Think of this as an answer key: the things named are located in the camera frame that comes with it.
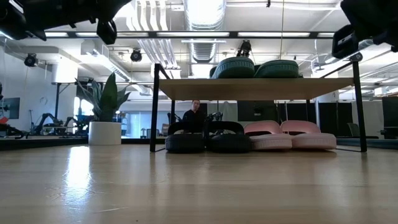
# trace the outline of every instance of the potted plant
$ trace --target potted plant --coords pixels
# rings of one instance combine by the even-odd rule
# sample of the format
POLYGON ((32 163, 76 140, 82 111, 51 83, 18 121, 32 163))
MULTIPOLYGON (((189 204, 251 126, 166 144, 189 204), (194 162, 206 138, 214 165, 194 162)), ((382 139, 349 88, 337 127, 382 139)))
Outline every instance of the potted plant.
POLYGON ((89 87, 92 92, 83 88, 79 81, 77 84, 81 88, 85 100, 94 106, 95 119, 90 122, 88 144, 91 146, 121 144, 121 123, 112 122, 112 120, 120 106, 129 98, 130 93, 126 94, 128 86, 118 91, 114 73, 106 81, 104 90, 101 90, 95 81, 89 87))

